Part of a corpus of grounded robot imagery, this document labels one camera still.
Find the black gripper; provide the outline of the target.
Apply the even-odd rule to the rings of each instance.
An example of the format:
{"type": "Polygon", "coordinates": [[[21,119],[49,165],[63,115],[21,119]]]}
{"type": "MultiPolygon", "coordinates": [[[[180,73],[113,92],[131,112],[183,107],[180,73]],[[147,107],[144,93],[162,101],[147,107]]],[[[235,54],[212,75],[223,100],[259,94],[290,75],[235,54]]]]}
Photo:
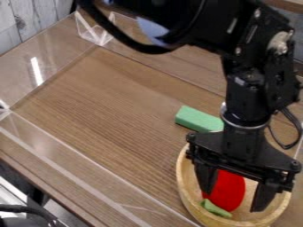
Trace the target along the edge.
{"type": "Polygon", "coordinates": [[[186,154],[194,164],[198,184],[210,194],[219,170],[256,181],[250,211],[262,212],[278,193],[292,191],[302,165],[267,142],[270,114],[247,118],[226,112],[222,120],[224,127],[220,131],[195,131],[186,136],[186,154]]]}

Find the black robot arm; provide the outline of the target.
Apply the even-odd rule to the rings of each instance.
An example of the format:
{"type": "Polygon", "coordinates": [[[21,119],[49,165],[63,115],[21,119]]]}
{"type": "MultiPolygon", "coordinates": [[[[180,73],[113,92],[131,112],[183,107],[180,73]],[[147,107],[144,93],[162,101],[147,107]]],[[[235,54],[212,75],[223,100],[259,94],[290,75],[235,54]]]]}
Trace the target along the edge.
{"type": "Polygon", "coordinates": [[[226,170],[258,182],[251,209],[263,211],[291,191],[302,170],[270,127],[274,114],[291,122],[288,107],[303,89],[294,68],[294,28],[262,0],[76,0],[97,24],[133,50],[164,54],[184,45],[222,58],[227,90],[218,132],[186,140],[203,192],[226,170]]]}

